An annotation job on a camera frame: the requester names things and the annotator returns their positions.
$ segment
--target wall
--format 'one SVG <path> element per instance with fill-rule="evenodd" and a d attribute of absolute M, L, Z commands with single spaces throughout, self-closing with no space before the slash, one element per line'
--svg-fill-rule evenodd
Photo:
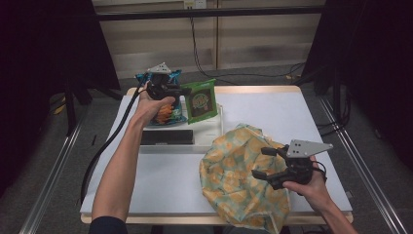
<path fill-rule="evenodd" d="M 110 0 L 94 0 L 95 10 L 106 13 L 183 9 L 183 1 L 124 1 L 139 3 L 113 5 Z M 208 0 L 206 4 L 208 8 L 256 8 L 323 5 L 324 1 Z M 305 61 L 318 23 L 319 14 L 194 19 L 201 66 L 203 70 L 212 70 Z M 197 70 L 189 19 L 103 21 L 101 27 L 119 78 L 130 78 L 161 62 L 183 72 Z"/>

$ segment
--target green package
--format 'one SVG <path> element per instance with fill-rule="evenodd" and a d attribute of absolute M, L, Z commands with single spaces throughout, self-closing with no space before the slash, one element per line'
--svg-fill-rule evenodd
<path fill-rule="evenodd" d="M 181 88 L 191 89 L 191 94 L 185 96 L 186 108 L 188 110 L 188 124 L 197 123 L 218 114 L 214 83 L 215 79 L 211 79 L 204 82 L 181 85 Z"/>

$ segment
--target floral cloth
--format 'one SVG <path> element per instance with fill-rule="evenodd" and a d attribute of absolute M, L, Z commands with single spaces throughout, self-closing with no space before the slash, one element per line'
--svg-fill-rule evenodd
<path fill-rule="evenodd" d="M 286 165 L 280 156 L 263 155 L 262 147 L 283 145 L 245 124 L 220 136 L 201 161 L 201 185 L 209 203 L 229 223 L 279 233 L 289 213 L 288 193 L 254 178 L 251 170 L 271 175 Z"/>

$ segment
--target table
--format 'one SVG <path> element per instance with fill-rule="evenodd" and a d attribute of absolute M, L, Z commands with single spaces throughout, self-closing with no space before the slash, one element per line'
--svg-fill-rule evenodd
<path fill-rule="evenodd" d="M 131 99 L 130 90 L 121 103 L 111 134 Z M 307 104 L 295 86 L 215 87 L 216 101 L 223 106 L 224 132 L 246 123 L 263 130 L 274 141 L 288 144 L 293 138 L 322 142 Z M 102 153 L 91 178 L 81 209 L 81 219 L 90 223 L 94 193 L 124 130 Z M 202 195 L 199 162 L 202 153 L 139 153 L 135 190 L 127 223 L 226 225 Z M 317 155 L 327 168 L 327 189 L 343 214 L 353 221 L 352 207 L 327 152 Z M 324 224 L 307 201 L 290 194 L 291 213 L 284 225 Z"/>

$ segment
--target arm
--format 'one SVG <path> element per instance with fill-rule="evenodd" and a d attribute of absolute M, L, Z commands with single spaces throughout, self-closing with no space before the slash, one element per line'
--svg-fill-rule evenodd
<path fill-rule="evenodd" d="M 114 216 L 126 221 L 136 174 L 137 153 L 143 128 L 165 104 L 174 97 L 152 100 L 146 92 L 139 97 L 138 107 L 131 117 L 118 148 L 110 159 L 94 197 L 92 219 Z"/>
<path fill-rule="evenodd" d="M 310 159 L 316 161 L 314 156 L 311 156 Z M 320 172 L 314 171 L 313 178 L 308 184 L 303 185 L 286 181 L 282 186 L 291 191 L 303 194 L 313 210 L 321 214 L 333 233 L 357 233 L 333 200 L 331 200 Z"/>

